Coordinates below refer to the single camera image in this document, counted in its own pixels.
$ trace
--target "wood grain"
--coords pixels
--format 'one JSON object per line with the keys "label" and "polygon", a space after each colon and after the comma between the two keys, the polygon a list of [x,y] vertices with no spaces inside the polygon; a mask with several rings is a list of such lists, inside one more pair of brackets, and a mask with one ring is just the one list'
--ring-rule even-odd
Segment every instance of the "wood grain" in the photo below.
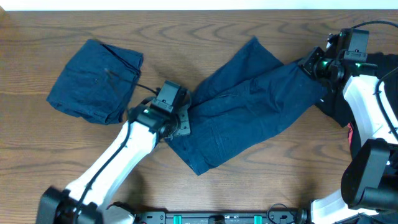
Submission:
{"label": "wood grain", "polygon": [[[254,35],[288,63],[324,46],[330,32],[376,19],[398,22],[397,11],[8,12],[0,24],[0,223],[34,222],[45,189],[80,176],[121,128],[45,101],[87,39],[143,52],[143,85],[170,79],[193,90]],[[396,30],[364,29],[369,52],[398,54]],[[136,89],[131,105],[149,95]],[[199,177],[160,143],[115,200],[170,211],[296,207],[339,189],[350,160],[347,129],[312,107],[282,134]]]}

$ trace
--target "white background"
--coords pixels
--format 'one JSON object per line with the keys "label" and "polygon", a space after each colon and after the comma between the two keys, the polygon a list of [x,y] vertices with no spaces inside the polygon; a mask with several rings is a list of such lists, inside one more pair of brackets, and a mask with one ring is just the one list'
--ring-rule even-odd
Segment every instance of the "white background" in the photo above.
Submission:
{"label": "white background", "polygon": [[6,11],[398,9],[398,0],[0,0],[0,6]]}

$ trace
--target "wooden table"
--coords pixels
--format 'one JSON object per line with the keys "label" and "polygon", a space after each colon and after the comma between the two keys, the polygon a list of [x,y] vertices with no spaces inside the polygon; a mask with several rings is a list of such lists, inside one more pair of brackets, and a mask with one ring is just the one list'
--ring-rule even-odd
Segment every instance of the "wooden table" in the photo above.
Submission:
{"label": "wooden table", "polygon": [[[9,12],[0,24],[0,223],[32,223],[40,196],[79,177],[121,124],[90,124],[46,97],[87,39],[143,52],[140,83],[193,90],[252,36],[284,63],[324,46],[330,32],[397,11]],[[368,52],[398,54],[398,33],[371,31]],[[131,105],[150,93],[137,88]],[[311,107],[282,134],[197,177],[165,143],[143,159],[115,200],[176,210],[265,210],[324,197],[351,158],[347,128]]]}

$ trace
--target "green strip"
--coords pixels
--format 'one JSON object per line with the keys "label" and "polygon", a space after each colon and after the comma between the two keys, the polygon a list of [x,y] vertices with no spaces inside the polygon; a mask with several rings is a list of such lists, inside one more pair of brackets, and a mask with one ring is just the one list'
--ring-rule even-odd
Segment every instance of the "green strip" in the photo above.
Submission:
{"label": "green strip", "polygon": [[254,216],[254,224],[262,224],[262,216],[261,215]]}
{"label": "green strip", "polygon": [[182,224],[182,217],[181,215],[175,215],[173,217],[173,224]]}

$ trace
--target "unfolded blue garment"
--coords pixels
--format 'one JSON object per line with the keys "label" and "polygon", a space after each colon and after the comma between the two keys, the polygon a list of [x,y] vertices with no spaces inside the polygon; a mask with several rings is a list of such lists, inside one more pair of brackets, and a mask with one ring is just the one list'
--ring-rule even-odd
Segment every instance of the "unfolded blue garment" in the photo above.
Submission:
{"label": "unfolded blue garment", "polygon": [[142,61],[142,53],[87,40],[63,69],[47,101],[91,123],[120,123]]}
{"label": "unfolded blue garment", "polygon": [[283,65],[253,38],[193,93],[191,135],[167,142],[201,175],[281,133],[325,94],[295,62]]}

